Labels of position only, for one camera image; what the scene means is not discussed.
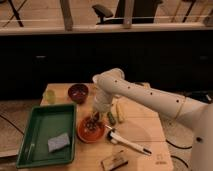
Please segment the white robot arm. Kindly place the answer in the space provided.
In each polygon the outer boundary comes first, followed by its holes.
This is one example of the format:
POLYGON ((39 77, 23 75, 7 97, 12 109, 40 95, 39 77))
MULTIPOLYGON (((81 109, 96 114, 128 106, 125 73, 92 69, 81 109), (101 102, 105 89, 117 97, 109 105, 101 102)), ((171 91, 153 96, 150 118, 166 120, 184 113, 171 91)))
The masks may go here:
POLYGON ((114 96, 121 95, 173 118, 194 132, 189 170, 213 171, 213 103, 128 82, 120 68, 96 74, 92 80, 98 88, 95 111, 108 112, 114 96))

